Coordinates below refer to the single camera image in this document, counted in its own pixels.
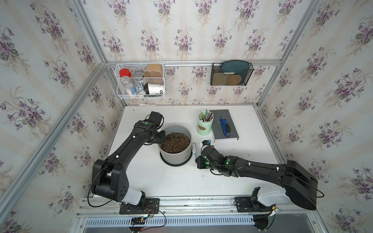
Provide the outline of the white ceramic pot with soil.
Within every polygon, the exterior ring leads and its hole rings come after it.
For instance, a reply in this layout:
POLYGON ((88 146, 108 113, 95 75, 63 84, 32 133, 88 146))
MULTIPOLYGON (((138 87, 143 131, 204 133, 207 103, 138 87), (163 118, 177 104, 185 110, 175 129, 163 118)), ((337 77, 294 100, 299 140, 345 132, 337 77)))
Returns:
POLYGON ((180 153, 185 150, 192 150, 191 132, 184 126, 171 125, 163 129, 166 133, 165 142, 159 144, 159 150, 167 153, 180 153))

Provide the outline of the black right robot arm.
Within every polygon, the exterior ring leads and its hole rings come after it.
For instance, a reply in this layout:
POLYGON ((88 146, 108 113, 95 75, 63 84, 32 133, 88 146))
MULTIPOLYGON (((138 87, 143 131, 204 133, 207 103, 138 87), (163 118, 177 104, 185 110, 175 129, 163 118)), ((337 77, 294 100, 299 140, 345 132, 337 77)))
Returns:
POLYGON ((313 211, 317 208, 318 180, 293 160, 288 160, 285 164, 266 164, 238 156, 224 156, 209 140, 205 140, 195 162, 198 169, 216 170, 225 177, 248 177, 272 183, 272 188, 256 187, 252 192, 256 208, 288 202, 306 210, 313 211))

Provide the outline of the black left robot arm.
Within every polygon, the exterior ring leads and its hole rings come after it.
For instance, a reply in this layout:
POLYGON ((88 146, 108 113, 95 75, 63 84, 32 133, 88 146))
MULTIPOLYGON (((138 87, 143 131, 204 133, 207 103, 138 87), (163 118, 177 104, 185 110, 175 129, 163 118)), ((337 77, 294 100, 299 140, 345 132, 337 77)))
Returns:
POLYGON ((130 186, 126 171, 142 146, 164 143, 165 131, 159 130, 163 123, 164 117, 152 111, 146 119, 135 123, 127 139, 110 156, 96 160, 92 167, 91 193, 110 201, 143 207, 145 193, 130 186))

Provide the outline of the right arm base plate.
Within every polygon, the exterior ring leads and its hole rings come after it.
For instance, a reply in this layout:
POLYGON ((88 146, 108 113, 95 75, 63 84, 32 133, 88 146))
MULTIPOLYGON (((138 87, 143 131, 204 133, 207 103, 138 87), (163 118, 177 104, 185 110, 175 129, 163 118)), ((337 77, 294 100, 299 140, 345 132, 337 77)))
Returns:
POLYGON ((233 204, 239 213, 270 213, 273 210, 251 197, 235 197, 233 204))

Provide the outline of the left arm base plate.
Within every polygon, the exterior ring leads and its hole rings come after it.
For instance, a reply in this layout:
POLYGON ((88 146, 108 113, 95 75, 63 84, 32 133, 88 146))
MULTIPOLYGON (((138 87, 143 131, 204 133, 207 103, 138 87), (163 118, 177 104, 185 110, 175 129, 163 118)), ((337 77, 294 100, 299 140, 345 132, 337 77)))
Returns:
POLYGON ((145 198, 142 199, 138 205, 132 205, 129 203, 120 203, 120 215, 131 215, 131 214, 144 214, 154 215, 159 212, 159 198, 145 198))

